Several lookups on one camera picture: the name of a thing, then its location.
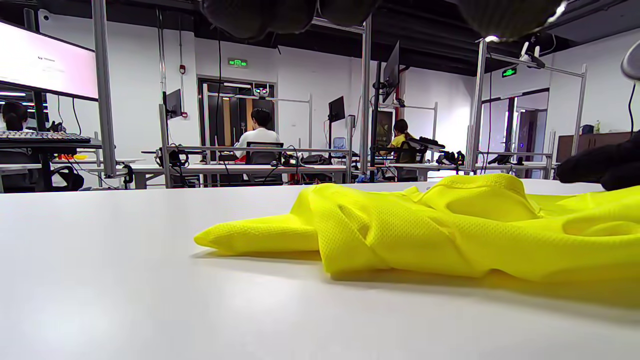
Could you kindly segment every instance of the dark hair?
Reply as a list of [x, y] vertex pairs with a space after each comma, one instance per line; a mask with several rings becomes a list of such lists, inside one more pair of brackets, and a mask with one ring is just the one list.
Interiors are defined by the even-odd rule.
[[8, 131], [22, 131], [27, 121], [27, 108], [19, 102], [7, 101], [2, 105], [2, 118]]
[[262, 108], [253, 109], [251, 119], [253, 119], [258, 126], [267, 127], [271, 123], [271, 113]]
[[413, 136], [411, 136], [411, 134], [409, 133], [409, 124], [406, 123], [405, 119], [396, 121], [396, 123], [394, 124], [394, 131], [397, 131], [400, 134], [404, 134], [404, 136], [407, 138], [413, 138]]

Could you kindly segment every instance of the black ceiling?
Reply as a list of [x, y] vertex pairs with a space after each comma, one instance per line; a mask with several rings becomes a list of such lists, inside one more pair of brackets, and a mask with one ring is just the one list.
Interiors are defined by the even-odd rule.
[[[43, 8], [59, 15], [91, 16], [90, 0], [0, 0], [0, 17], [20, 23], [22, 8]], [[568, 7], [564, 25], [592, 16], [626, 0], [574, 0]], [[218, 31], [198, 11], [194, 0], [108, 0], [108, 20], [142, 26], [156, 26], [156, 8], [164, 11], [165, 28], [193, 31], [198, 38], [217, 39]], [[589, 10], [585, 15], [578, 11]], [[373, 15], [372, 60], [386, 60], [393, 46], [402, 44], [401, 64], [423, 69], [475, 76], [477, 43], [480, 35], [462, 18], [458, 6], [446, 0], [384, 0]], [[222, 41], [238, 42], [220, 35]], [[579, 41], [556, 36], [552, 51], [567, 49]], [[302, 34], [270, 34], [251, 45], [285, 46], [359, 58], [362, 39], [357, 33], [313, 25]], [[518, 57], [522, 43], [490, 44], [491, 53]], [[508, 66], [502, 61], [487, 61], [487, 71]]]

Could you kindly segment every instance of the ceiling light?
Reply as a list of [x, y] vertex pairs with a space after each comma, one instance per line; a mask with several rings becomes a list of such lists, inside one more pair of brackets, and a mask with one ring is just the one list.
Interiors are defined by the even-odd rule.
[[225, 86], [231, 86], [234, 88], [247, 88], [250, 89], [251, 85], [246, 85], [246, 84], [236, 84], [236, 83], [224, 83]]
[[27, 96], [24, 92], [0, 92], [0, 96]]

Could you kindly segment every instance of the man in white shirt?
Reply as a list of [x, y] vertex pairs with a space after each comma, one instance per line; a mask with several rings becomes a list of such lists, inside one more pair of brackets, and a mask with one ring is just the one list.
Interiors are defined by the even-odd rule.
[[[280, 142], [278, 134], [266, 128], [272, 121], [270, 112], [260, 108], [254, 109], [251, 112], [251, 120], [255, 130], [244, 133], [236, 147], [246, 147], [248, 142]], [[236, 151], [235, 153], [238, 158], [242, 158], [245, 154], [244, 151]]]

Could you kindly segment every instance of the woman in yellow shirt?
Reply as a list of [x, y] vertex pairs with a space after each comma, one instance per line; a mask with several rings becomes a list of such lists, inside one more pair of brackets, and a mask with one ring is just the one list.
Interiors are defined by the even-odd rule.
[[[413, 138], [413, 136], [409, 133], [409, 124], [406, 123], [405, 119], [400, 119], [396, 121], [394, 124], [394, 139], [391, 141], [389, 147], [400, 147], [406, 139]], [[380, 155], [386, 156], [388, 151], [381, 151]]]

